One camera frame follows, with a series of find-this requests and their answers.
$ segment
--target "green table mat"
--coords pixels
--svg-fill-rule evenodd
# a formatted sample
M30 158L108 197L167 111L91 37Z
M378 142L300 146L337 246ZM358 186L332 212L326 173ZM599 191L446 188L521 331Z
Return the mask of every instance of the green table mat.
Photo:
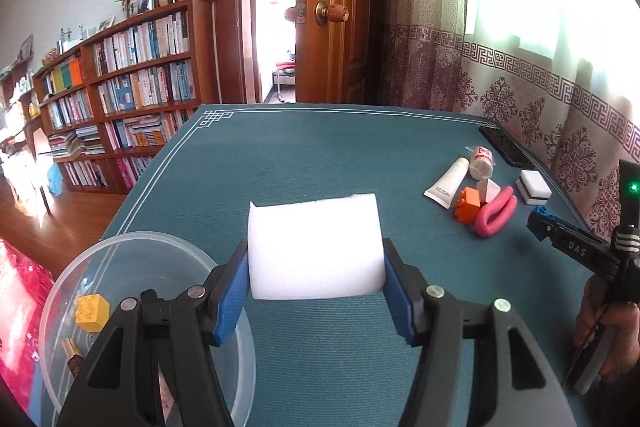
M488 143L482 118L349 105L201 106L131 191L105 237L137 230L177 235L228 261L246 235L249 203L295 203L374 192L383 235L405 262L457 298L517 307L561 375L589 273L526 229L518 205L489 239L455 222L422 193L465 147ZM495 154L494 181L519 169ZM548 208L580 223L563 190ZM475 186L469 176L463 182ZM282 233L287 233L286 223ZM250 427L391 427L398 423L418 349L396 335L382 295L317 301L254 301L246 311L257 381ZM466 423L472 346L465 343L453 425ZM570 396L579 425L582 398Z

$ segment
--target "door knob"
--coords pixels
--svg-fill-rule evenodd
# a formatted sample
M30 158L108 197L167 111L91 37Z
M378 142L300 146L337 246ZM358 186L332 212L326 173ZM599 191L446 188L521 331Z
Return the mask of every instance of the door knob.
M349 19L349 9L341 4L327 4L320 1L316 4L316 22L324 26L329 22L346 22Z

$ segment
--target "human hand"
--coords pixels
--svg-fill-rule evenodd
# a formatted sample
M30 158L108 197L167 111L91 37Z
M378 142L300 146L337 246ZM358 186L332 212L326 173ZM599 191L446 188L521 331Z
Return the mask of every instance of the human hand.
M607 308L605 305L596 309L591 304L591 279L584 285L580 313L576 317L575 347L582 345L597 318L601 317ZM600 322L619 328L613 348L599 371L604 382L612 383L631 371L640 358L640 310L633 303L613 303Z

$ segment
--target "blue gripper pad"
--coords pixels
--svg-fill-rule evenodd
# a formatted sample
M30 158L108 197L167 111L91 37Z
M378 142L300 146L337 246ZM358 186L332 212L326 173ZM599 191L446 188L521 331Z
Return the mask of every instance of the blue gripper pad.
M226 269L234 269L229 261ZM238 319L242 313L244 300L249 291L249 254L245 251L236 265L235 273L226 286L226 290L218 304L218 321L213 331L213 338L217 346L222 346L225 341L236 331Z
M385 295L386 305L391 313L396 332L404 337L406 343L413 346L417 337L414 327L414 312L409 295L404 291L396 268L385 252L385 285L382 292Z
M560 219L559 217L556 217L553 214L549 213L546 207L543 206L542 204L539 204L538 206L536 206L529 213L529 216L531 216L532 214L540 214L540 216L546 217L546 219L550 219L552 221L555 221L556 223L562 223L568 229L575 230L576 232L580 232L580 229L575 225L572 225L571 223L565 221L564 219ZM533 233L533 235L536 236L537 240L544 241L546 239L547 237L546 233L542 233L542 232L539 232L538 230L533 229L532 227L529 226L529 223L527 223L527 228Z

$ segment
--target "curtain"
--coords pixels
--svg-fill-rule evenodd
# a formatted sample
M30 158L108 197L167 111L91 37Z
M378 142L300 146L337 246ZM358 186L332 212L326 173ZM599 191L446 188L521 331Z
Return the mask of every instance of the curtain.
M640 161L638 30L635 0L467 5L455 110L501 123L607 238L620 219L618 160Z
M452 110L465 0L388 0L380 103Z
M640 162L636 1L390 0L387 13L380 102L497 121L609 238L618 160Z

